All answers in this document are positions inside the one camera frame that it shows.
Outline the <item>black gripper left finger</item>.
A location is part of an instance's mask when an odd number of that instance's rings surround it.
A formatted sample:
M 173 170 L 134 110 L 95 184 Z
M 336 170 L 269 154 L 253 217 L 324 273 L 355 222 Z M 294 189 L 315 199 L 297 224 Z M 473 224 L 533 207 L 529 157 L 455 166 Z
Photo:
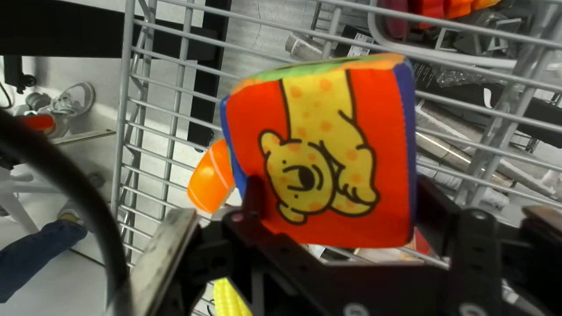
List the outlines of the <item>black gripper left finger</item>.
M 260 219 L 264 203 L 264 180 L 259 175 L 252 175 L 243 198 L 243 208 L 250 217 Z

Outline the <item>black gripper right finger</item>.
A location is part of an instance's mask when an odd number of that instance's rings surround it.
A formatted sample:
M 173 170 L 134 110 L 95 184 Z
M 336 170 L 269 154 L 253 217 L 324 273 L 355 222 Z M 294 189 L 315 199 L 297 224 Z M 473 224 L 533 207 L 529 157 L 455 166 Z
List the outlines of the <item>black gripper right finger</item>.
M 417 228 L 438 256 L 454 249 L 461 207 L 429 177 L 417 178 Z

